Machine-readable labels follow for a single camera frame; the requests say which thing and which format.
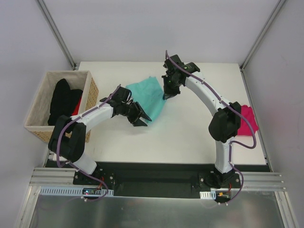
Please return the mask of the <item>teal t-shirt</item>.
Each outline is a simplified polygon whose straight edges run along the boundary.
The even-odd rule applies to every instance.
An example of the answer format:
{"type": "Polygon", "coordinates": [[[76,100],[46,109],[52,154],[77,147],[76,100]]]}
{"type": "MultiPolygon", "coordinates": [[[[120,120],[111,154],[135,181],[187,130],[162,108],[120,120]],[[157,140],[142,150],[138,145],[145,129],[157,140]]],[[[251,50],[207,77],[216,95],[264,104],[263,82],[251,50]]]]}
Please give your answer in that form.
{"type": "Polygon", "coordinates": [[[132,98],[138,102],[145,113],[150,117],[149,122],[155,121],[165,105],[164,92],[156,77],[149,77],[138,83],[126,86],[132,92],[132,98]]]}

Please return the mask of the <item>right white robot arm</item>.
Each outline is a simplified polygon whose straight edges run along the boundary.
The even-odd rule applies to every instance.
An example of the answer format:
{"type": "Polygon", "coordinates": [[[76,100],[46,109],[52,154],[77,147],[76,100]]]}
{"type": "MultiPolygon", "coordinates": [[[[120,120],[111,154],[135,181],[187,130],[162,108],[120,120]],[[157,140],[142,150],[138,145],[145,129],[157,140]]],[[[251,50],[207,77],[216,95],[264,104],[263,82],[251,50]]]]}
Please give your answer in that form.
{"type": "Polygon", "coordinates": [[[241,125],[240,104],[231,103],[217,93],[202,78],[199,67],[193,62],[184,64],[178,55],[167,55],[163,66],[166,68],[166,74],[162,76],[164,100],[180,94],[182,85],[190,89],[210,111],[212,120],[208,130],[216,143],[216,161],[214,171],[204,177],[204,183],[216,189],[225,187],[235,174],[231,142],[241,125]]]}

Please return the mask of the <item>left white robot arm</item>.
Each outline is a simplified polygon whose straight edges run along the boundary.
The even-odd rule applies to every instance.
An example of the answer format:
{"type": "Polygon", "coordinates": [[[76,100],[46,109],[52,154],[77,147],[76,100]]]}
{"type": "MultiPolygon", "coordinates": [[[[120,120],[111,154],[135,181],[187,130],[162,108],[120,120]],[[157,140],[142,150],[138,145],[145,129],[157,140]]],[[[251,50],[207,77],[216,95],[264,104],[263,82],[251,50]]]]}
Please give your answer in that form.
{"type": "Polygon", "coordinates": [[[102,179],[102,172],[101,167],[85,153],[87,133],[117,115],[125,116],[134,127],[147,126],[145,121],[151,121],[140,104],[131,98],[131,94],[129,89],[118,86],[108,97],[85,112],[71,117],[60,116],[48,142],[48,149],[82,171],[89,184],[97,184],[102,179]]]}

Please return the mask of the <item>red garment in basket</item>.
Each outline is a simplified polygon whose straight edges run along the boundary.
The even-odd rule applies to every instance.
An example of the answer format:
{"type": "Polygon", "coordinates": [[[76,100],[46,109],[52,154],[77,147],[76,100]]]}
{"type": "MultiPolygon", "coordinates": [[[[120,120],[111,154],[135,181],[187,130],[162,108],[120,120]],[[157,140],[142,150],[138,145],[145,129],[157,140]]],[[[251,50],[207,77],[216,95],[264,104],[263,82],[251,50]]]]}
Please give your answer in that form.
{"type": "Polygon", "coordinates": [[[81,104],[82,96],[75,98],[71,104],[71,116],[77,115],[79,112],[80,104],[81,104]]]}

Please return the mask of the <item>black garment in basket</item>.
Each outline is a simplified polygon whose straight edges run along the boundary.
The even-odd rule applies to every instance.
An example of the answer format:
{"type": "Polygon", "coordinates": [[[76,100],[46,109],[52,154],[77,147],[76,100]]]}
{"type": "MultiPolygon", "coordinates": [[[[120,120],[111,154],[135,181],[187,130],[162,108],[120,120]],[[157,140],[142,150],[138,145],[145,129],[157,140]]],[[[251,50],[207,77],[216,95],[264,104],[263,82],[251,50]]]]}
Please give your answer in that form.
{"type": "Polygon", "coordinates": [[[71,89],[66,79],[61,79],[57,82],[53,96],[50,103],[50,115],[48,118],[48,125],[54,126],[57,119],[62,116],[71,116],[72,101],[82,96],[81,89],[71,89]]]}

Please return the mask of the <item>wicker laundry basket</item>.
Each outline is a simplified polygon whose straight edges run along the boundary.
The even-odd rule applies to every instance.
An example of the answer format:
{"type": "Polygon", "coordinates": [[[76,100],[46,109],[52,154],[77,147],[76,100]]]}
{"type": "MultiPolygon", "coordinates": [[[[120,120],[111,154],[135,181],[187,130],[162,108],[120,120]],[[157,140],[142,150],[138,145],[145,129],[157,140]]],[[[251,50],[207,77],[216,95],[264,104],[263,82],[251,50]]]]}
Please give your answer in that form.
{"type": "Polygon", "coordinates": [[[48,142],[62,115],[80,114],[97,104],[99,90],[90,71],[48,71],[25,121],[25,128],[48,142]]]}

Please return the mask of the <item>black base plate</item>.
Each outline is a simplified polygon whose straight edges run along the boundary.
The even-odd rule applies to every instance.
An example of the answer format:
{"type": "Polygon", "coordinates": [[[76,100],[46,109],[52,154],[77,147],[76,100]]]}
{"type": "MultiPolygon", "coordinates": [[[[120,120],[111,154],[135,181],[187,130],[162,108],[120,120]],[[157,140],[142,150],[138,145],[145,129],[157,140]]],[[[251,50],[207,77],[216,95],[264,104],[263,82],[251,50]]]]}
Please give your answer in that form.
{"type": "Polygon", "coordinates": [[[234,193],[241,187],[235,171],[220,183],[213,164],[98,162],[92,176],[75,172],[73,184],[93,187],[103,181],[115,196],[181,199],[198,199],[212,188],[234,193]]]}

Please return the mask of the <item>left aluminium corner post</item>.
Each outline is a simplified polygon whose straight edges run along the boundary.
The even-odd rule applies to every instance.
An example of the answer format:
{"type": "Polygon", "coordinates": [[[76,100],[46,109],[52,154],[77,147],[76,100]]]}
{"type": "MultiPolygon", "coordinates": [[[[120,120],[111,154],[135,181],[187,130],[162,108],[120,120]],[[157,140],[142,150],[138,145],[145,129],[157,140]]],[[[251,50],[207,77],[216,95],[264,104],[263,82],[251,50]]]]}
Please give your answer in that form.
{"type": "Polygon", "coordinates": [[[76,70],[77,64],[74,60],[74,58],[72,57],[57,25],[55,20],[53,19],[50,10],[48,9],[46,3],[44,0],[36,0],[36,3],[42,13],[42,15],[44,16],[55,40],[57,41],[62,53],[64,54],[68,64],[70,65],[72,70],[76,70]]]}

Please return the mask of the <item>aluminium corner post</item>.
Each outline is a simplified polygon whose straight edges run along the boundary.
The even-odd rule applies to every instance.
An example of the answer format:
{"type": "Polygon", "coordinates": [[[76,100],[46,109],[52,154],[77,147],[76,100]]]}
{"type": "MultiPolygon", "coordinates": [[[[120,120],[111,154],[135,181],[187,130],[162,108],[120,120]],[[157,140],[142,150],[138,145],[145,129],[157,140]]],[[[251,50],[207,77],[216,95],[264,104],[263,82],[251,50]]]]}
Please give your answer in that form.
{"type": "Polygon", "coordinates": [[[256,37],[253,45],[251,46],[248,54],[246,55],[245,59],[243,60],[242,64],[240,65],[240,71],[243,72],[247,65],[249,64],[250,60],[252,59],[253,55],[261,45],[263,39],[267,35],[268,31],[270,30],[271,26],[274,24],[276,18],[278,17],[279,13],[283,9],[284,5],[287,3],[287,0],[278,0],[275,4],[274,8],[272,9],[270,15],[268,16],[266,22],[264,23],[263,27],[261,28],[258,36],[256,37]]]}
{"type": "Polygon", "coordinates": [[[57,25],[55,20],[53,19],[50,10],[48,9],[46,3],[44,0],[36,0],[36,3],[42,13],[42,15],[44,16],[55,40],[57,41],[62,53],[64,54],[68,64],[70,65],[72,70],[76,70],[77,64],[74,60],[74,58],[72,57],[57,25]]]}

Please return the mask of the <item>right aluminium corner post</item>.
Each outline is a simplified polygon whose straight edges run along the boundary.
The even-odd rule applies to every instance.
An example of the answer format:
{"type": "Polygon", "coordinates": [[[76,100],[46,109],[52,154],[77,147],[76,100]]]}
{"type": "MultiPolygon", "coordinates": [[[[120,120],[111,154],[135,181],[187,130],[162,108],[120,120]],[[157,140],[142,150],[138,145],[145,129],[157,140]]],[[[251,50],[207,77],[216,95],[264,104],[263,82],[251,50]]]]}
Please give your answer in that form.
{"type": "Polygon", "coordinates": [[[248,54],[246,55],[245,59],[243,60],[242,64],[240,65],[240,71],[243,72],[247,65],[249,64],[250,60],[252,59],[253,55],[261,45],[263,39],[267,35],[268,31],[270,30],[271,26],[274,24],[276,18],[278,17],[279,13],[283,9],[284,5],[287,3],[287,0],[278,0],[275,4],[274,8],[272,9],[270,15],[268,16],[266,22],[264,23],[263,27],[261,28],[258,36],[256,37],[253,45],[251,46],[248,54]]]}

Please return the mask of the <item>aluminium rail frame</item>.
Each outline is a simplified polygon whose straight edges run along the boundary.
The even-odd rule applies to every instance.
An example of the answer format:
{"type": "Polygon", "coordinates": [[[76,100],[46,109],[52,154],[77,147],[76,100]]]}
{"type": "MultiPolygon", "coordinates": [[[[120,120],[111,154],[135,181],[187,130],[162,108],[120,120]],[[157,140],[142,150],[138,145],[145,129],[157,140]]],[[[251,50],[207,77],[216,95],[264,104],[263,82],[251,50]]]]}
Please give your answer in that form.
{"type": "MultiPolygon", "coordinates": [[[[30,186],[65,186],[74,184],[73,168],[35,168],[31,176],[30,186]]],[[[280,173],[275,172],[243,172],[245,190],[256,191],[287,191],[287,186],[280,173]]]]}

